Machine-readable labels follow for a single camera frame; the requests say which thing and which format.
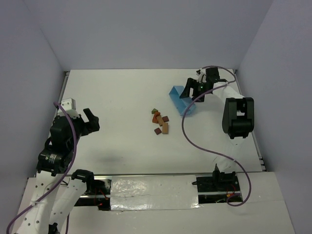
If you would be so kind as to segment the blue plastic box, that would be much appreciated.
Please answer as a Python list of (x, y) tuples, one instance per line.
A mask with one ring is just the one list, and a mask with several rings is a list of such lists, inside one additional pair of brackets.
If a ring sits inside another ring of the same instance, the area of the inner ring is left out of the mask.
[(179, 112), (180, 116), (183, 116), (187, 107), (193, 102), (190, 97), (180, 98), (184, 90), (183, 86), (173, 86), (171, 91), (169, 92), (169, 97)]

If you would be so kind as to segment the light tan rectangular wood block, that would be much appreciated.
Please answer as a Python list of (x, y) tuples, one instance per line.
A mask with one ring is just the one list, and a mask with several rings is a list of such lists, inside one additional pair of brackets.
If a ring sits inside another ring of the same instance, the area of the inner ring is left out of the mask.
[(164, 123), (163, 118), (162, 118), (161, 116), (157, 116), (156, 119), (157, 119), (157, 121), (158, 121), (158, 124), (159, 124), (160, 126), (162, 126), (163, 123)]

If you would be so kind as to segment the dark red small cube block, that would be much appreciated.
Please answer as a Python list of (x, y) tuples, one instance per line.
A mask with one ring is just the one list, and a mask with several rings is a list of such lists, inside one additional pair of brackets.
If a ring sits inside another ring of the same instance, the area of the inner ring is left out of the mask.
[(155, 132), (156, 135), (159, 135), (159, 134), (161, 134), (161, 129), (160, 128), (156, 128), (156, 129), (154, 129), (154, 132)]

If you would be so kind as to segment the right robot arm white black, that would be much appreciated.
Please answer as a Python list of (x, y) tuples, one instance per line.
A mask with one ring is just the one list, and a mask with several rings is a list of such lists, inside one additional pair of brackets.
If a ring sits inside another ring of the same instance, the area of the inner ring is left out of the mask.
[(254, 99), (235, 91), (228, 81), (219, 75), (220, 66), (208, 66), (196, 71), (197, 78), (188, 78), (179, 98), (192, 98), (191, 104), (203, 102), (207, 94), (218, 97), (224, 104), (222, 130), (227, 136), (224, 152), (215, 154), (215, 165), (221, 172), (236, 170), (237, 155), (241, 144), (254, 130)]

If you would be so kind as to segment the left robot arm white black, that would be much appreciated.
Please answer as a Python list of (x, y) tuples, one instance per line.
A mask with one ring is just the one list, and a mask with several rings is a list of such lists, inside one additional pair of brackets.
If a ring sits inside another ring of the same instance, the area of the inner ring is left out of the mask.
[(86, 108), (88, 121), (74, 109), (58, 108), (58, 114), (50, 128), (50, 136), (38, 156), (37, 175), (30, 205), (17, 217), (24, 219), (18, 234), (59, 234), (68, 229), (69, 217), (79, 197), (91, 189), (94, 173), (78, 169), (61, 197), (57, 197), (60, 185), (71, 169), (81, 137), (100, 130), (99, 118)]

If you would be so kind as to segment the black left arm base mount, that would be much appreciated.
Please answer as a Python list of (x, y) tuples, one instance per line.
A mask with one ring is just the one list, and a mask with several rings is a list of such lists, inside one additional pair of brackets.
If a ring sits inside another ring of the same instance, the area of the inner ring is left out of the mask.
[(62, 181), (64, 191), (57, 201), (72, 207), (92, 206), (109, 211), (111, 182), (110, 179), (95, 179), (94, 173), (90, 171), (77, 170), (68, 181)]

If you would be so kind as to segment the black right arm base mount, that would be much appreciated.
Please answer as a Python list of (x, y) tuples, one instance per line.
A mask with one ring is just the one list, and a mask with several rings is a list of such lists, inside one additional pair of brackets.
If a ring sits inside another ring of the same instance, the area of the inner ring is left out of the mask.
[(232, 195), (240, 191), (236, 172), (221, 172), (217, 164), (211, 175), (196, 177), (192, 185), (199, 195)]

